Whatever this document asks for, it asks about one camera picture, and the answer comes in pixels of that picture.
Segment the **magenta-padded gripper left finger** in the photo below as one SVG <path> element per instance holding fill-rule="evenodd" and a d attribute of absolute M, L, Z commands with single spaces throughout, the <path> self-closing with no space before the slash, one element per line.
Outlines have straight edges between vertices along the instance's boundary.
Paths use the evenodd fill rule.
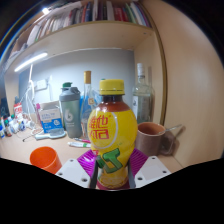
<path fill-rule="evenodd" d="M 56 175 L 83 188 L 95 189 L 98 175 L 96 156 L 89 150 L 77 159 L 70 158 Z"/>

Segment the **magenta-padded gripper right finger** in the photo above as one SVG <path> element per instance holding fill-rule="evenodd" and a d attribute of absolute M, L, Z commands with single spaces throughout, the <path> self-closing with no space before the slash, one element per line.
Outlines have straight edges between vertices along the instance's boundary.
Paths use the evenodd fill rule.
<path fill-rule="evenodd" d="M 157 156 L 147 157 L 138 149 L 133 150 L 128 162 L 131 189 L 141 188 L 170 174 Z"/>

